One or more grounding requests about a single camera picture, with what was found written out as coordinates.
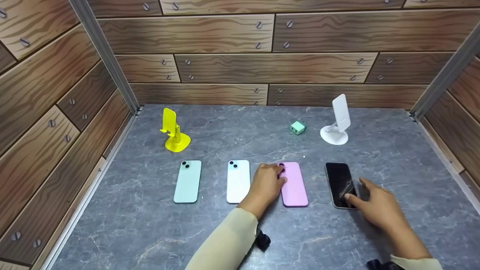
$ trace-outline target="black smartphone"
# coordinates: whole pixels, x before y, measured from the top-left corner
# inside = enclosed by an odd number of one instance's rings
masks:
[[[326,163],[325,172],[332,195],[333,205],[341,209],[356,209],[345,200],[345,194],[357,195],[350,169],[345,163]]]

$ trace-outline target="white phone stand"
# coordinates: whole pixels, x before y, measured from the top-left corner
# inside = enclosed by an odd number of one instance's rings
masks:
[[[347,97],[341,94],[332,101],[336,122],[320,130],[322,139],[332,145],[344,145],[348,141],[345,130],[350,126]]]

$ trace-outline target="gray marble surface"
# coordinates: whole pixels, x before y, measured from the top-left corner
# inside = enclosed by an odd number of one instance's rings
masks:
[[[241,269],[365,269],[388,258],[382,233],[357,211],[333,207],[326,162],[349,164],[354,178],[392,191],[412,227],[445,270],[480,268],[480,217],[403,110],[351,109],[344,146],[319,137],[334,121],[329,108],[169,105],[192,138],[181,153],[165,150],[158,130],[163,105],[147,105],[87,206],[54,270],[183,269],[233,209],[226,202],[227,161],[300,164],[310,204],[281,199],[261,222],[272,243],[254,248]],[[307,130],[297,136],[295,120]],[[173,203],[182,160],[201,160],[198,201]]]

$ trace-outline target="wood plank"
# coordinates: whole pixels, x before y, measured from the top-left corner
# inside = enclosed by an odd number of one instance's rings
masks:
[[[79,135],[57,106],[53,106],[0,159],[0,233],[22,210],[37,188]]]
[[[403,0],[160,0],[165,15],[209,13],[273,13],[324,10],[399,9]]]
[[[30,270],[40,270],[42,268],[43,263],[45,262],[48,255],[50,254],[50,251],[53,249],[56,242],[60,238],[63,230],[65,229],[68,222],[72,218],[73,214],[77,210],[78,206],[80,205],[80,202],[85,197],[85,194],[87,193],[88,189],[92,185],[93,180],[95,180],[95,178],[99,174],[104,163],[105,163],[105,159],[101,157],[98,160],[92,172],[90,173],[90,175],[88,176],[87,180],[85,181],[85,184],[80,189],[80,192],[78,193],[77,197],[75,197],[75,199],[73,200],[72,205],[70,205],[70,207],[68,208],[67,213],[65,214],[65,216],[63,216],[60,224],[55,229],[55,232],[53,233],[52,237],[48,240],[48,243],[45,245],[45,248],[42,250],[42,252],[38,256],[38,259],[36,260],[35,264],[32,266]]]
[[[407,0],[404,8],[480,7],[478,0]]]
[[[79,25],[0,76],[0,154],[98,60]]]
[[[477,200],[480,200],[480,181],[474,180],[468,171],[461,172],[460,177],[462,177],[463,181],[465,181]]]
[[[140,104],[266,105],[268,85],[130,84]]]
[[[366,83],[429,84],[452,55],[452,52],[382,52]]]
[[[107,68],[100,61],[57,102],[57,105],[82,131],[116,88]]]
[[[68,1],[2,0],[1,7],[7,16],[0,19],[0,40],[17,59],[45,45],[78,22]],[[29,45],[22,45],[21,38],[27,39]]]
[[[445,92],[425,117],[474,179],[480,179],[480,124]]]
[[[117,55],[117,60],[131,83],[180,82],[173,54]]]
[[[349,107],[409,110],[427,85],[270,85],[268,105],[331,107],[340,94]]]
[[[88,0],[95,17],[161,16],[158,0]]]
[[[15,64],[15,58],[0,44],[0,73]]]
[[[450,164],[452,164],[453,168],[457,173],[462,172],[465,170],[463,165],[458,161],[456,156],[453,152],[448,148],[447,144],[442,140],[440,135],[438,135],[437,131],[433,128],[433,126],[428,122],[428,120],[424,117],[420,120],[420,123],[423,127],[427,130],[430,137],[432,137],[433,141],[437,144],[438,148],[442,151],[442,153],[446,156]]]
[[[480,122],[480,60],[474,58],[450,86],[450,93]]]
[[[274,52],[455,51],[480,9],[278,14]]]
[[[99,23],[116,54],[270,52],[274,16],[101,19]]]
[[[34,264],[129,112],[115,91],[2,237],[0,258]],[[12,241],[14,232],[28,233]],[[39,247],[32,245],[36,240]]]
[[[110,143],[108,144],[107,146],[107,149],[105,149],[105,151],[103,152],[103,157],[104,158],[108,158],[108,156],[110,155],[110,153],[112,152],[113,150],[113,147],[115,146],[115,144],[117,143],[118,139],[120,138],[120,135],[122,134],[123,130],[125,129],[125,127],[127,126],[128,122],[130,121],[130,118],[132,117],[132,115],[127,115],[127,117],[125,117],[125,120],[123,120],[120,128],[117,130],[117,132],[115,133],[115,136],[113,137],[113,139],[110,141]]]
[[[175,58],[182,82],[361,84],[376,55],[377,53],[178,54]]]
[[[29,270],[27,266],[0,261],[0,270]]]

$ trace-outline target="sleeve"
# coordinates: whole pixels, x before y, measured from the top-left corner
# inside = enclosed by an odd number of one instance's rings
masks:
[[[233,209],[195,252],[186,270],[237,269],[255,241],[258,220]]]
[[[392,262],[405,270],[442,270],[442,266],[437,259],[405,259],[397,256],[391,256]]]

